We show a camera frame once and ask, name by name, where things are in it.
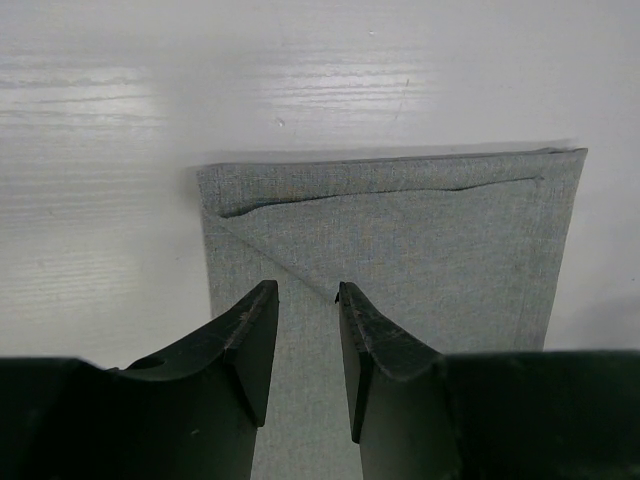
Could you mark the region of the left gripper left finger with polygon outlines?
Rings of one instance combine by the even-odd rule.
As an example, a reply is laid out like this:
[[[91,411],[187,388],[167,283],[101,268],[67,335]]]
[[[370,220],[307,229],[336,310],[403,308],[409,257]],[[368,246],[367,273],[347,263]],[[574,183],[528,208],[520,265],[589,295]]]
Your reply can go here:
[[[265,423],[278,285],[125,369],[1,361],[5,479],[247,479]]]

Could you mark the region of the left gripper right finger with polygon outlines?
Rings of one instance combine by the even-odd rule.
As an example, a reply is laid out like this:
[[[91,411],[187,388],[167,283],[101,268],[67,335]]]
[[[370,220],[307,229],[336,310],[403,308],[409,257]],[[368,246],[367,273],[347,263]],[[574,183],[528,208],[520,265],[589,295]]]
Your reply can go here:
[[[443,354],[337,295],[351,436],[367,479],[635,479],[635,350]]]

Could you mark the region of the grey cloth napkin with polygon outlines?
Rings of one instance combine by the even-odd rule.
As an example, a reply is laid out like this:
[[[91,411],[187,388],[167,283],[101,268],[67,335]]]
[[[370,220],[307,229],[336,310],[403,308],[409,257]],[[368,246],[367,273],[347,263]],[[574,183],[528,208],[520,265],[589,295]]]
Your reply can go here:
[[[199,170],[211,310],[264,279],[279,322],[256,479],[358,479],[335,297],[442,352],[543,347],[585,149]]]

